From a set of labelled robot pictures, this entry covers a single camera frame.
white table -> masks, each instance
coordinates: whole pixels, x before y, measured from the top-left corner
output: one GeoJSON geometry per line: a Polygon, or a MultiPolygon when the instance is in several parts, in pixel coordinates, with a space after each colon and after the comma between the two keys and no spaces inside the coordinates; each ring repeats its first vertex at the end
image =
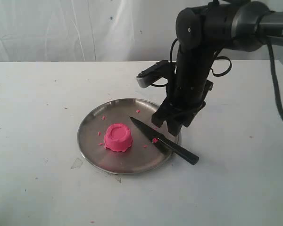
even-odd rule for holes
{"type": "MultiPolygon", "coordinates": [[[[174,155],[119,177],[81,156],[76,133],[93,108],[125,97],[162,102],[164,88],[135,80],[152,64],[0,63],[0,226],[283,226],[283,123],[269,61],[233,61],[230,74],[209,76],[206,107],[182,129],[195,166],[174,155]],[[82,166],[71,169],[77,158],[82,166]]],[[[278,61],[276,69],[283,100],[278,61]]]]}

white backdrop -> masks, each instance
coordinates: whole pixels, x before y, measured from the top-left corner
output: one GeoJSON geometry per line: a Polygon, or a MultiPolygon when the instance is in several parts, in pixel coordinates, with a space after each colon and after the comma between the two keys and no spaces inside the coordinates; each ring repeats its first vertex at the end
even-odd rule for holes
{"type": "MultiPolygon", "coordinates": [[[[283,11],[283,0],[262,1],[283,11]]],[[[0,0],[0,61],[167,59],[179,11],[208,2],[0,0]]],[[[266,47],[224,54],[232,59],[268,59],[266,47]]],[[[275,55],[283,63],[283,47],[275,47],[275,55]]]]}

metal plate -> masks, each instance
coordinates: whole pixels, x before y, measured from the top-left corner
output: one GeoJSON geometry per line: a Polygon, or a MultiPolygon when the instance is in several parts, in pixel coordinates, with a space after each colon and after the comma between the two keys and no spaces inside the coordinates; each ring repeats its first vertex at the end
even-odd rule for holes
{"type": "MultiPolygon", "coordinates": [[[[172,151],[163,146],[157,149],[129,118],[132,116],[156,128],[151,123],[151,116],[157,109],[156,104],[140,99],[113,100],[95,108],[85,117],[78,131],[82,155],[92,165],[114,174],[141,173],[159,166],[170,157],[172,151]],[[115,123],[125,124],[131,129],[133,144],[126,152],[113,152],[98,145],[104,143],[107,128],[115,123]]],[[[157,131],[178,143],[178,136],[169,134],[165,123],[157,131]]]]}

kitchen knife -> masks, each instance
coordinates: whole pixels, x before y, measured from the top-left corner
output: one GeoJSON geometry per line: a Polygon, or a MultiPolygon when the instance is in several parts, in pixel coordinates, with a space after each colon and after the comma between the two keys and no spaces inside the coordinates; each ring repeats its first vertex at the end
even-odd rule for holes
{"type": "Polygon", "coordinates": [[[188,150],[180,147],[178,144],[168,140],[163,134],[152,129],[150,126],[147,126],[145,123],[137,120],[136,118],[130,117],[134,125],[150,140],[157,138],[166,147],[170,148],[173,152],[178,154],[180,157],[188,161],[190,164],[195,165],[199,157],[189,152],[188,150]]]}

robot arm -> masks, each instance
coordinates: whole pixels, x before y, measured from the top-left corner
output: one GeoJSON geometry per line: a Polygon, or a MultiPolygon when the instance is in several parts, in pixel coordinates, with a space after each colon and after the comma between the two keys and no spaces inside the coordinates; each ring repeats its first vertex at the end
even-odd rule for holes
{"type": "Polygon", "coordinates": [[[142,88],[161,77],[168,80],[166,98],[152,122],[160,127],[166,121],[174,136],[205,106],[204,99],[213,87],[207,77],[223,48],[251,52],[266,44],[266,38],[283,46],[283,12],[270,11],[257,1],[227,1],[230,4],[214,0],[207,6],[182,10],[176,19],[176,65],[161,61],[137,76],[142,88]]]}

